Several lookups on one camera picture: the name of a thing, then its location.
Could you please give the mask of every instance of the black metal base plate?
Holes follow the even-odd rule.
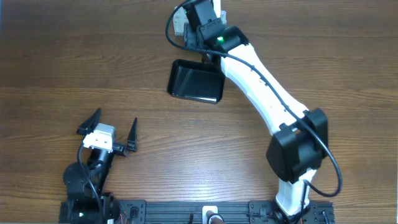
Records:
[[[274,224],[272,211],[274,201],[250,202],[146,202],[145,200],[120,200],[123,223],[126,224],[188,224],[193,214],[192,224],[201,224],[201,211],[205,205],[215,205],[218,213],[227,224]],[[61,209],[60,223],[65,209]],[[310,211],[302,217],[304,224],[326,224],[322,212],[325,211],[331,224],[335,223],[332,203],[311,201]]]

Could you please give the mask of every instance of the wooden table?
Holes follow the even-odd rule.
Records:
[[[98,107],[119,141],[139,118],[139,151],[117,158],[106,184],[118,198],[275,197],[269,132],[235,84],[226,82],[217,105],[166,92],[175,59],[200,60],[164,36],[179,2],[3,1],[0,222],[58,221],[76,129]],[[328,115],[344,187],[335,198],[310,198],[334,202],[338,223],[395,223],[398,1],[239,0],[223,9],[276,79]],[[335,189],[328,159],[314,183]]]

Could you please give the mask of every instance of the wood grain surface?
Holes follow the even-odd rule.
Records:
[[[175,59],[200,60],[164,36],[179,2],[3,0],[0,222],[58,221],[76,129],[98,107],[120,141],[139,119],[138,152],[117,158],[106,184],[118,198],[275,197],[269,132],[237,86],[227,81],[217,105],[166,92]],[[223,9],[289,93],[328,115],[343,191],[310,198],[332,201],[338,223],[395,223],[398,1],[225,0]],[[335,189],[329,160],[314,183]]]

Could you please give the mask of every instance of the wooden tabletop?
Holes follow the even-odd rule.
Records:
[[[118,157],[106,184],[117,198],[274,199],[271,137],[234,83],[217,105],[166,92],[175,59],[200,60],[165,38],[179,2],[3,1],[0,222],[58,221],[76,129],[98,107],[118,141],[138,117],[138,152]],[[328,115],[343,191],[310,198],[333,202],[338,223],[395,223],[398,1],[238,0],[223,9],[282,86]],[[335,189],[328,159],[314,184]]]

